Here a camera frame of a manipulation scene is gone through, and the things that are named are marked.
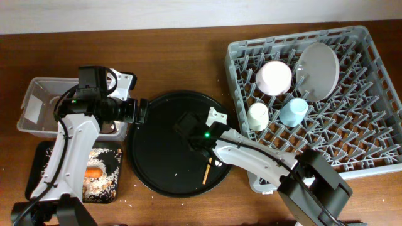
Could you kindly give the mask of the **pale green plate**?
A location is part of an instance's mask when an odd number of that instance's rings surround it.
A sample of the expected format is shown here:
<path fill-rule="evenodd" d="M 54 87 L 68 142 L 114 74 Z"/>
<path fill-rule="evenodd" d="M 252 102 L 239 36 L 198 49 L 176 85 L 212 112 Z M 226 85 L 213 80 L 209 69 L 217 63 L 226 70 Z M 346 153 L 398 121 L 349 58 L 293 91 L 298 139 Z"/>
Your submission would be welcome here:
<path fill-rule="evenodd" d="M 301 54 L 296 71 L 298 91 L 310 102 L 326 99 L 339 81 L 337 55 L 323 43 L 309 45 Z"/>

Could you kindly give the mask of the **cream cup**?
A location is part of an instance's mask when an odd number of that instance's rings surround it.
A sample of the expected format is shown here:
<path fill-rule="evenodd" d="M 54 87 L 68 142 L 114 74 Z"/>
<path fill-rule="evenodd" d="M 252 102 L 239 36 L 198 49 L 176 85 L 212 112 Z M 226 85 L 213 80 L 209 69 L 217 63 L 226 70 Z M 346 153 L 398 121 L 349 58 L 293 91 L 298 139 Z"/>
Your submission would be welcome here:
<path fill-rule="evenodd" d="M 263 131 L 269 123 L 268 108 L 263 103 L 254 103 L 247 112 L 249 128 L 253 131 Z"/>

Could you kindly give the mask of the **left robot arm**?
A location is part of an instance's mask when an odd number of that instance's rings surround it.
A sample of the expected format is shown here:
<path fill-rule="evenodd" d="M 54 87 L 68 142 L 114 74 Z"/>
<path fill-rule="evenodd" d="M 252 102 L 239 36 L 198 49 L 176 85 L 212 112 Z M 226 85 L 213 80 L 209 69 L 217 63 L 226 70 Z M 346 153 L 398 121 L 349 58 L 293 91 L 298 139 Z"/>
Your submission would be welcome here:
<path fill-rule="evenodd" d="M 149 102 L 129 95 L 136 81 L 132 72 L 79 67 L 77 85 L 60 96 L 53 110 L 58 134 L 45 174 L 29 201 L 14 204 L 13 225 L 44 225 L 53 216 L 60 225 L 96 224 L 82 203 L 90 151 L 105 122 L 145 122 Z"/>

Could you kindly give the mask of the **white plastic fork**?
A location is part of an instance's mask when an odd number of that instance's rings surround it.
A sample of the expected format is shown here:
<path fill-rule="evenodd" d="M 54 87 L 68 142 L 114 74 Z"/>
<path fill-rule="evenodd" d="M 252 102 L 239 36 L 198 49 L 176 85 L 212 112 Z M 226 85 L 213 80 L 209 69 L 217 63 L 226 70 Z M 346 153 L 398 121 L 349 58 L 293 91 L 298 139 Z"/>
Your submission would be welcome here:
<path fill-rule="evenodd" d="M 220 161 L 215 160 L 214 166 L 220 167 L 220 166 L 222 166 L 222 163 Z"/>

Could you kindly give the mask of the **white bowl with food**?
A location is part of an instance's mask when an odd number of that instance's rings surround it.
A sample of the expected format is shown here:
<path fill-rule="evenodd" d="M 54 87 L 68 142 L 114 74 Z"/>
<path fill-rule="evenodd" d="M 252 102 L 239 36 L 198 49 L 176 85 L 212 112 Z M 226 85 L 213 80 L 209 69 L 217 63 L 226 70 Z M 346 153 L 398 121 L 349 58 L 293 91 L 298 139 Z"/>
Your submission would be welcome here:
<path fill-rule="evenodd" d="M 290 67 L 281 61 L 265 63 L 256 74 L 256 85 L 260 91 L 270 96 L 286 93 L 292 80 Z"/>

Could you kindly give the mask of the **light blue cup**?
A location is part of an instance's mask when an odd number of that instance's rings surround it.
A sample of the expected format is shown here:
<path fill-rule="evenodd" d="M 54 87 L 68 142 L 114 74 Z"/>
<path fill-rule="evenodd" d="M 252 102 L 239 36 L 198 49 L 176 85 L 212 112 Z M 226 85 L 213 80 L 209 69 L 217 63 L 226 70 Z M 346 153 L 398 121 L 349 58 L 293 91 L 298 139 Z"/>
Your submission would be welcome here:
<path fill-rule="evenodd" d="M 294 98 L 291 99 L 280 110 L 279 118 L 282 124 L 295 127 L 299 125 L 308 111 L 308 104 L 304 99 Z"/>

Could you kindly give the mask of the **wooden chopstick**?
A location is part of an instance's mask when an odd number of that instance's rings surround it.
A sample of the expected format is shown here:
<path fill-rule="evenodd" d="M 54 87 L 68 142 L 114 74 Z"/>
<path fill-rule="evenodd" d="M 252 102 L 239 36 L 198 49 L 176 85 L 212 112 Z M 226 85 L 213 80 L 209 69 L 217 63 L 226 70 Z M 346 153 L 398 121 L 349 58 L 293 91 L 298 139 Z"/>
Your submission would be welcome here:
<path fill-rule="evenodd" d="M 207 178 L 208 178 L 208 175 L 209 175 L 211 163 L 212 163 L 212 158 L 209 158 L 207 166 L 206 166 L 206 169 L 205 169 L 204 177 L 203 177 L 203 180 L 202 180 L 202 185 L 205 185 L 206 182 L 207 182 Z"/>

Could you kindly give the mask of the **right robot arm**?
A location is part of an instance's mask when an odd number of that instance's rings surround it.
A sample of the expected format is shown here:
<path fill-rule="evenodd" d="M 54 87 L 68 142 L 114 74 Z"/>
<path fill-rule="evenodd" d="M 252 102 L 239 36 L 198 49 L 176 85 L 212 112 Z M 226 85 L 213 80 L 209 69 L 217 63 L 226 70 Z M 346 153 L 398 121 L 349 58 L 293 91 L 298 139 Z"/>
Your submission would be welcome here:
<path fill-rule="evenodd" d="M 338 217 L 352 188 L 318 151 L 295 154 L 264 146 L 227 125 L 227 116 L 214 108 L 206 118 L 186 112 L 173 128 L 213 165 L 238 166 L 274 185 L 300 225 L 345 224 Z"/>

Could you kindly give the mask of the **orange carrot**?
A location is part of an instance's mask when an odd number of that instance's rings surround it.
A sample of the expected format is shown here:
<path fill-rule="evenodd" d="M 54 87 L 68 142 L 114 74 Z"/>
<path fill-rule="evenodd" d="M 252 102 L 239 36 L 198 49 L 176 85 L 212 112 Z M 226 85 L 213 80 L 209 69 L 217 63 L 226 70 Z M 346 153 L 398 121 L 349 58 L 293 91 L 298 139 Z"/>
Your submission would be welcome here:
<path fill-rule="evenodd" d="M 85 170 L 86 178 L 98 179 L 103 175 L 103 171 L 100 168 L 87 168 Z"/>

